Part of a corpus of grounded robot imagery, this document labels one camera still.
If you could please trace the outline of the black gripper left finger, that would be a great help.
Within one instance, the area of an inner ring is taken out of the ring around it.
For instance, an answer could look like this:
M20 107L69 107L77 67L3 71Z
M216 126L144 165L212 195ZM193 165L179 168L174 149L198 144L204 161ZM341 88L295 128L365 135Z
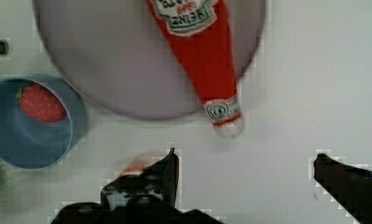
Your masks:
M101 204L110 211L125 207L136 196L155 196L175 206L179 179L179 157L169 153L141 171L127 171L101 190Z

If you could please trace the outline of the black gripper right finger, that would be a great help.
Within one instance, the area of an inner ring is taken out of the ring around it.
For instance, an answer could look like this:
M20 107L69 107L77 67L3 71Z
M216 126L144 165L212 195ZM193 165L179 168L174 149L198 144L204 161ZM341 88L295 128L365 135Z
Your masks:
M313 177L360 224L372 224L372 171L319 153Z

